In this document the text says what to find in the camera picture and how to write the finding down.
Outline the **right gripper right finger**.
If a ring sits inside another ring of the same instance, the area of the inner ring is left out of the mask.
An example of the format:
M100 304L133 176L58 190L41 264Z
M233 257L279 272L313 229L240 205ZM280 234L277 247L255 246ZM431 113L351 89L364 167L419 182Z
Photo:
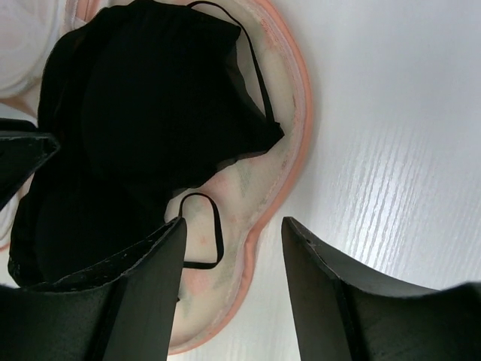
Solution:
M283 258L303 360L478 360L480 285L433 290L385 275L293 217Z

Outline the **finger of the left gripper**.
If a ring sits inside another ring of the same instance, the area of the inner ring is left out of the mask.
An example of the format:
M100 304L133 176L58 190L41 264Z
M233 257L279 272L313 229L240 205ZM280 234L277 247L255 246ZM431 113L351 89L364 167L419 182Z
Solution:
M59 148L52 134L28 120L1 118L1 209Z

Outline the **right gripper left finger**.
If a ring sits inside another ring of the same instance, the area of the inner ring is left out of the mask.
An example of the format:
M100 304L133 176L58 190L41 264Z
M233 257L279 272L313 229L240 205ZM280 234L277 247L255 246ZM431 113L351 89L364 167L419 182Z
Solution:
M1 288L3 360L164 360L186 221L54 283Z

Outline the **black bra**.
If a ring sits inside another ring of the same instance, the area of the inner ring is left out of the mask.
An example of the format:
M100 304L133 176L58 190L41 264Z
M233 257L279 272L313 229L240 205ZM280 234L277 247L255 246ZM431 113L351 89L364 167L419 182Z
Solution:
M247 93L241 26L135 1L64 35L44 69L38 127L59 151L17 209L8 270L22 287L95 265L164 224L167 205L282 137Z

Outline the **peach floral mesh laundry bag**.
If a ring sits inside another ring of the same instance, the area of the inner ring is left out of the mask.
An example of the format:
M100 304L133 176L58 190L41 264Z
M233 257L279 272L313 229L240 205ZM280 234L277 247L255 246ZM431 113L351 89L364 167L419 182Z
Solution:
M39 129L44 69L57 42L105 8L132 2L3 1L2 103L27 113L28 121ZM292 188L307 153L313 106L301 53L270 2L155 2L190 6L241 26L234 57L247 93L257 108L270 101L274 119L283 130L283 137L267 153L238 160L169 201L161 227L178 217L186 221L169 356L209 341L240 308L253 279L262 230ZM1 209L1 247L8 251L1 264L7 270L15 216L35 172ZM12 280L6 287L22 287Z

